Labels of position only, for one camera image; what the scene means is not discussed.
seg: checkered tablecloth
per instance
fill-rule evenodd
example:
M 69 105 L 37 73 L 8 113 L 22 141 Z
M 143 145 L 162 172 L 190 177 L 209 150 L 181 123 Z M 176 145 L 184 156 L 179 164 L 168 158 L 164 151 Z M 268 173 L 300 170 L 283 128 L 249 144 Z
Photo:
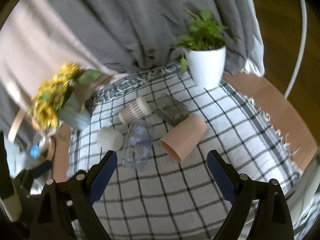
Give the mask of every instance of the checkered tablecloth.
M 138 96 L 151 103 L 163 93 L 170 94 L 207 123 L 199 144 L 185 161 L 177 163 L 159 143 L 172 127 L 155 115 L 145 118 L 156 131 L 145 170 L 124 168 L 120 150 L 118 167 L 105 194 L 93 206 L 112 239 L 214 237 L 231 205 L 223 199 L 206 166 L 206 155 L 212 149 L 252 179 L 276 178 L 284 193 L 299 179 L 299 169 L 279 132 L 253 100 L 224 81 L 209 91 L 197 87 L 189 73 L 178 75 L 178 68 L 178 64 L 172 64 L 135 73 L 99 91 L 88 102 L 92 108 L 90 126 L 82 132 L 73 131 L 70 175 L 90 169 L 108 150 L 96 142 L 101 127 L 112 127 L 126 135 L 129 127 L 121 124 L 117 114 Z

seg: flower vase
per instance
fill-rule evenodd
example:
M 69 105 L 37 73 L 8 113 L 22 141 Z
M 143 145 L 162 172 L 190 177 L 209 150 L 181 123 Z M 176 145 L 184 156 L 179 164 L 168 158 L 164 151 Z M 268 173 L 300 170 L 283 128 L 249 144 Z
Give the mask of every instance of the flower vase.
M 91 122 L 91 114 L 72 93 L 64 106 L 58 111 L 58 118 L 71 127 L 83 131 Z

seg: green plant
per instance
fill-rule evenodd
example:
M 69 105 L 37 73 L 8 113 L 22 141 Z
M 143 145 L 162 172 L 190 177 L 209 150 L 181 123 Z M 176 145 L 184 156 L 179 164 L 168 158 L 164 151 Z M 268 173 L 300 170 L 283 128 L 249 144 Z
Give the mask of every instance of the green plant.
M 223 38 L 223 30 L 228 29 L 225 25 L 218 24 L 213 19 L 213 14 L 210 10 L 203 10 L 200 15 L 196 15 L 187 10 L 193 22 L 189 23 L 190 34 L 183 34 L 177 37 L 178 44 L 175 47 L 183 47 L 189 50 L 214 50 L 225 46 Z M 184 55 L 181 56 L 181 70 L 185 72 L 188 68 L 188 62 Z

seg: bolt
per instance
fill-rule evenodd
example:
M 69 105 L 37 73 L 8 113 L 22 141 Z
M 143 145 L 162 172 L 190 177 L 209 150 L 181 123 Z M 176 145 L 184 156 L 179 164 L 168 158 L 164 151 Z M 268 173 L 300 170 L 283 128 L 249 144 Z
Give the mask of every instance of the bolt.
M 53 183 L 53 179 L 48 179 L 46 183 L 47 185 L 51 185 Z
M 271 183 L 273 185 L 278 185 L 279 184 L 279 182 L 276 179 L 271 179 Z
M 77 180 L 83 180 L 84 177 L 85 177 L 84 174 L 79 174 L 79 175 L 77 176 Z
M 249 177 L 246 174 L 240 174 L 240 179 L 247 180 Z

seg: white flower pot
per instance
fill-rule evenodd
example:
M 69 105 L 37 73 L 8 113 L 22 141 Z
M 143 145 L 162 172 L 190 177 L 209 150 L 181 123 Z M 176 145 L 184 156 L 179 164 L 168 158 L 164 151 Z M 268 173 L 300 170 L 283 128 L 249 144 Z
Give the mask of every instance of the white flower pot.
M 226 62 L 226 47 L 208 51 L 191 50 L 186 54 L 196 85 L 207 90 L 217 87 Z

